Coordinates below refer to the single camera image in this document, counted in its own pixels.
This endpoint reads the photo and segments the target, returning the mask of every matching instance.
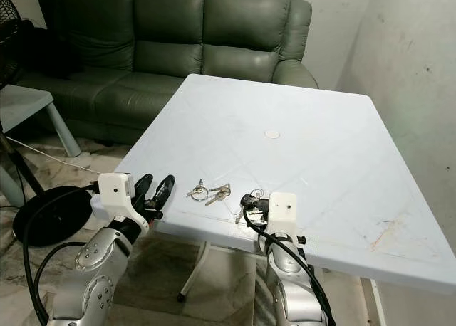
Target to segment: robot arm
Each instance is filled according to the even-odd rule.
[[[100,175],[100,197],[111,222],[79,251],[75,269],[54,299],[48,326],[104,325],[133,244],[147,233],[153,219],[161,218],[160,209],[171,193],[174,177],[166,177],[154,197],[145,202],[151,183],[150,174],[135,186],[127,174]]]
[[[241,205],[247,224],[271,235],[298,256],[304,265],[302,244],[305,238],[296,235],[296,196],[274,192],[269,199],[246,194]],[[250,221],[248,215],[261,216]],[[283,248],[271,242],[271,237],[259,234],[259,246],[267,257],[266,284],[273,296],[278,326],[327,326],[328,318],[303,266]]]

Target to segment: white plastic table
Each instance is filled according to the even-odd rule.
[[[79,155],[81,149],[53,104],[51,93],[47,91],[15,85],[7,85],[1,89],[0,121],[3,132],[8,132],[43,108],[48,112],[68,156]],[[24,204],[21,188],[2,166],[0,166],[0,191],[5,194],[10,204],[14,206]]]
[[[158,231],[256,251],[235,224],[256,188],[298,196],[298,234],[318,267],[456,291],[456,259],[371,99],[364,95],[189,75],[117,172],[176,184]],[[205,207],[186,197],[231,184]]]

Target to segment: marble floor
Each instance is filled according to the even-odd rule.
[[[97,172],[114,170],[130,149],[105,147],[91,140],[78,139],[83,153],[67,158],[57,137],[27,140],[47,154]],[[66,166],[17,147],[45,188],[60,185],[85,186],[97,174]],[[2,164],[17,178],[5,157]],[[25,186],[28,198],[33,196]],[[9,205],[0,193],[0,206]],[[15,240],[11,225],[16,209],[0,209],[0,325],[39,325],[26,288],[21,244]],[[87,241],[103,225],[91,218],[71,240]],[[197,282],[184,303],[176,295],[192,272],[199,244],[192,240],[150,232],[135,244],[128,269],[118,283],[107,325],[275,325],[271,296],[263,281],[266,263],[258,256],[211,248]],[[30,250],[34,272],[49,248]],[[41,279],[41,296],[48,310],[53,296],[73,262],[77,248],[65,248],[48,264]],[[339,326],[369,325],[359,278],[320,270],[322,282]]]

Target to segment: green leather sofa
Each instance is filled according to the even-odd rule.
[[[67,80],[29,73],[19,85],[52,92],[77,136],[133,144],[190,73],[317,88],[301,64],[311,21],[303,0],[49,3],[48,25],[85,70]]]

